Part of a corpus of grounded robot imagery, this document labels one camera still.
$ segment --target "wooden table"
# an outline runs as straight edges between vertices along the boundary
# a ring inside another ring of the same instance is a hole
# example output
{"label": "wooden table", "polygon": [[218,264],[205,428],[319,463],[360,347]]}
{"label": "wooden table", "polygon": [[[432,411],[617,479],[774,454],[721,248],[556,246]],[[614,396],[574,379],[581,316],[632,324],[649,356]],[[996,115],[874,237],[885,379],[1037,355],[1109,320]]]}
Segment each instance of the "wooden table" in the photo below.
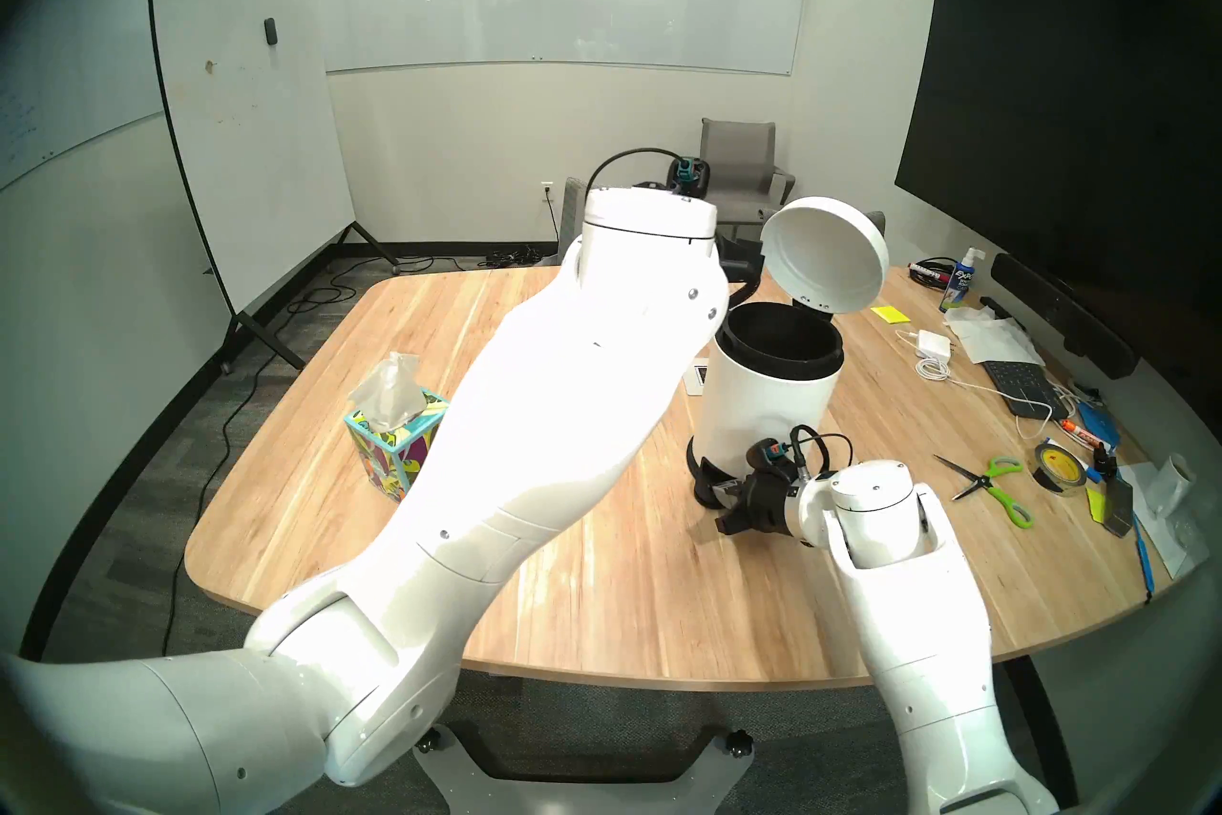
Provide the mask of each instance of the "wooden table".
{"label": "wooden table", "polygon": [[[500,320],[551,269],[389,280],[369,290],[310,359],[226,478],[186,551],[208,595],[251,613],[364,549],[396,505],[365,480],[342,417],[347,393],[389,351],[420,356],[419,380],[452,395]],[[758,299],[787,301],[765,280]],[[880,304],[936,330],[936,292],[893,269]],[[942,497],[964,485],[934,453],[974,470],[1030,459],[1002,398],[921,380],[915,352],[870,312],[836,318],[846,364],[822,429],[860,459],[893,457]],[[956,376],[991,387],[967,358]],[[464,666],[558,681],[690,690],[869,683],[825,551],[777,535],[727,539],[692,497],[684,448],[701,401],[679,385],[605,500],[536,552],[475,629]],[[1033,434],[1037,422],[1023,420]],[[831,445],[833,462],[840,459]],[[1134,448],[1124,462],[1144,457]],[[1133,536],[1090,519],[1081,491],[1057,497],[1026,474],[1006,490],[1035,516],[1014,528],[979,492],[946,503],[992,622],[996,660],[1085,634],[1145,599]],[[1171,579],[1150,545],[1157,588]]]}

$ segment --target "trash can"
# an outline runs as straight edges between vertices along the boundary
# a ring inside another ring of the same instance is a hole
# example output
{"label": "trash can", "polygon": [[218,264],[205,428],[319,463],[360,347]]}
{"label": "trash can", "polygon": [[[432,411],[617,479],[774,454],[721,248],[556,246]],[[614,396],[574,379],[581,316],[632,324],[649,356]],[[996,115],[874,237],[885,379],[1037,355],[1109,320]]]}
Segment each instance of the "trash can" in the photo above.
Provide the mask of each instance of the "trash can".
{"label": "trash can", "polygon": [[742,479],[753,444],[787,442],[798,424],[819,429],[846,357],[831,316],[871,304],[888,266],[887,246],[865,214],[825,197],[774,214],[764,225],[763,253],[765,269],[796,304],[745,302],[717,330],[688,445],[698,499],[701,459]]}

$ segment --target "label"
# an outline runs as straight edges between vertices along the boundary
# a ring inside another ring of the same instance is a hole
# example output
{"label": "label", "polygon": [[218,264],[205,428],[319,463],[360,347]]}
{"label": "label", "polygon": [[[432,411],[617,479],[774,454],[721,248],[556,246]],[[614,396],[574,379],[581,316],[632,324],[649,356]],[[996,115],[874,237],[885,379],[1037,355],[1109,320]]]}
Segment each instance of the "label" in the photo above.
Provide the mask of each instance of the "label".
{"label": "label", "polygon": [[963,304],[975,271],[971,266],[954,268],[954,271],[951,274],[951,281],[946,286],[946,292],[942,294],[942,304],[938,305],[938,309],[946,312],[947,309],[957,309]]}

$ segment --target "orange marker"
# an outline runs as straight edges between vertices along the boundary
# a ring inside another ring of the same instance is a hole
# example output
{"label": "orange marker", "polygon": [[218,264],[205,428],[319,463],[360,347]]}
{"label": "orange marker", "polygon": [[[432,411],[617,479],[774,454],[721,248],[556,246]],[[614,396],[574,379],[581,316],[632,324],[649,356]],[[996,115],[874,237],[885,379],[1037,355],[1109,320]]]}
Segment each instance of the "orange marker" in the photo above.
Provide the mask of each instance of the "orange marker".
{"label": "orange marker", "polygon": [[1061,422],[1061,429],[1064,430],[1067,434],[1073,434],[1075,437],[1079,437],[1079,439],[1084,440],[1085,442],[1090,444],[1092,447],[1102,447],[1108,453],[1112,452],[1112,445],[1108,444],[1106,440],[1100,440],[1099,437],[1096,437],[1094,434],[1091,434],[1085,428],[1080,428],[1080,426],[1078,426],[1077,424],[1074,424],[1074,423],[1072,423],[1069,420],[1062,420]]}

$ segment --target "tissue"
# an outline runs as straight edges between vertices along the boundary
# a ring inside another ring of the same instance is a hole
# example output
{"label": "tissue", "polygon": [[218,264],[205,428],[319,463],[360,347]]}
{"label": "tissue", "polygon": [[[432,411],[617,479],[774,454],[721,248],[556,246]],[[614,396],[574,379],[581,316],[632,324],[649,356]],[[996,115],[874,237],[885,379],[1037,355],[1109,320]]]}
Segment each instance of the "tissue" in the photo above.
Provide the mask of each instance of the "tissue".
{"label": "tissue", "polygon": [[391,352],[348,395],[375,434],[401,428],[424,411],[424,391],[415,381],[419,363],[414,354]]}

